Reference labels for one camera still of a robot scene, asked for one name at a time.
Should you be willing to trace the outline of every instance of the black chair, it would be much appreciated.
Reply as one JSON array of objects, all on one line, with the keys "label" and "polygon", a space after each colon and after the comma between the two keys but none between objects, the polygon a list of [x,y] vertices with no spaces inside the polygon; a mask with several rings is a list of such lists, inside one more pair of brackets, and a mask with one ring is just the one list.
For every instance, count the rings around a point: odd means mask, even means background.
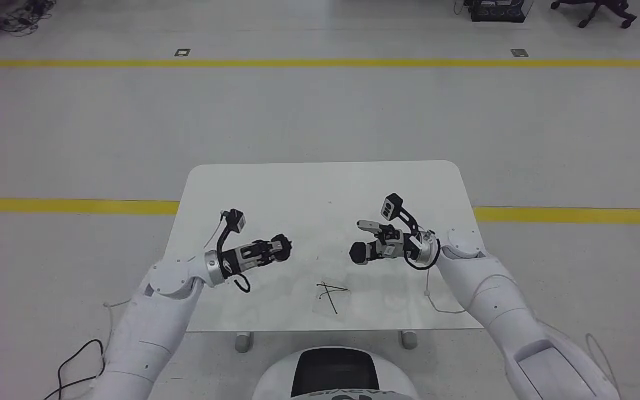
[{"label": "black chair", "polygon": [[635,15],[626,12],[626,9],[629,8],[629,3],[627,2],[627,0],[556,0],[551,3],[551,9],[555,10],[556,8],[560,7],[560,4],[587,3],[595,3],[595,6],[593,6],[593,9],[589,13],[587,19],[583,19],[582,21],[580,21],[580,23],[578,24],[579,28],[584,28],[585,26],[587,26],[587,24],[589,24],[589,21],[591,21],[593,17],[596,16],[596,12],[600,8],[600,6],[605,6],[618,17],[624,18],[624,21],[622,21],[622,25],[620,25],[620,27],[623,29],[627,29],[628,27],[630,27],[631,23],[636,19]]}]

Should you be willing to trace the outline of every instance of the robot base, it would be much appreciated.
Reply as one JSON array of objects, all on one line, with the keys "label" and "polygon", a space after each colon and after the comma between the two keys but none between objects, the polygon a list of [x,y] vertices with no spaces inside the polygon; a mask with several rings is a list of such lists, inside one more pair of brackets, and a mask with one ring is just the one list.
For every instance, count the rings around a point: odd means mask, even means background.
[{"label": "robot base", "polygon": [[262,375],[253,400],[282,400],[331,389],[392,391],[418,398],[409,377],[384,358],[349,347],[316,347],[290,354]]}]

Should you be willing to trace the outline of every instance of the table top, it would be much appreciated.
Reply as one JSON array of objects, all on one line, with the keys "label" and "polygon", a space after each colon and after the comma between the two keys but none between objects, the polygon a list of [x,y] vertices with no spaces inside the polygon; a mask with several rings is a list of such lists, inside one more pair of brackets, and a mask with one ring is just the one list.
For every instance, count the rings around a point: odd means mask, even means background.
[{"label": "table top", "polygon": [[[458,168],[448,161],[201,165],[189,174],[165,256],[202,251],[221,210],[245,213],[241,234],[225,249],[270,240],[293,242],[289,260],[246,273],[251,292],[232,280],[205,287],[188,331],[310,331],[479,328],[463,314],[438,313],[424,296],[426,272],[404,260],[355,265],[353,242],[374,240],[359,219],[386,222],[384,198],[396,192],[425,229],[478,231]],[[396,228],[406,231],[401,221]],[[215,240],[209,248],[215,246]],[[329,293],[324,287],[342,289]],[[441,309],[460,306],[434,268],[431,297]]]}]

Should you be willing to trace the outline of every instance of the white floor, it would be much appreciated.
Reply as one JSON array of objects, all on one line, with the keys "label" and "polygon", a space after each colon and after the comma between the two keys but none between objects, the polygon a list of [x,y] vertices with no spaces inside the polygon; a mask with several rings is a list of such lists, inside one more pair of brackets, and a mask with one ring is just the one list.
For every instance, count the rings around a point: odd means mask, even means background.
[{"label": "white floor", "polygon": [[[534,6],[472,24],[435,0],[61,1],[4,59],[638,58],[639,22]],[[631,12],[640,10],[631,4]],[[637,69],[0,69],[0,197],[180,198],[204,163],[449,159],[474,205],[640,207]],[[171,217],[0,215],[0,398],[38,399],[162,255]],[[637,243],[630,226],[483,224],[538,315],[595,334],[640,398]],[[275,360],[351,344],[404,368],[425,399],[514,399],[481,330],[190,334],[152,399],[248,398]],[[87,354],[68,379],[95,365]]]}]

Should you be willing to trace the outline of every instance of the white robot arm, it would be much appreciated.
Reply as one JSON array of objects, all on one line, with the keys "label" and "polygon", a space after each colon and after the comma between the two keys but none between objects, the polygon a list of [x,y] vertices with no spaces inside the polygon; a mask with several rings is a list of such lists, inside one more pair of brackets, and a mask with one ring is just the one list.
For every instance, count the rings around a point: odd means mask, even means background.
[{"label": "white robot arm", "polygon": [[437,238],[402,208],[402,199],[385,199],[382,216],[405,222],[411,233],[392,225],[359,221],[376,241],[355,243],[357,264],[403,256],[413,268],[437,267],[460,305],[487,330],[505,361],[507,379],[521,400],[619,400],[595,362],[568,338],[541,324],[500,260],[489,254],[475,232],[451,229]]},{"label": "white robot arm", "polygon": [[[206,284],[214,287],[250,268],[284,261],[291,242],[282,234],[271,241],[222,251],[230,232],[240,233],[244,216],[238,210],[226,219],[216,250],[186,259],[163,259],[149,269],[122,316],[106,354],[104,372],[92,392],[93,400],[145,400],[153,384],[182,341]],[[236,285],[248,292],[250,286]]]}]

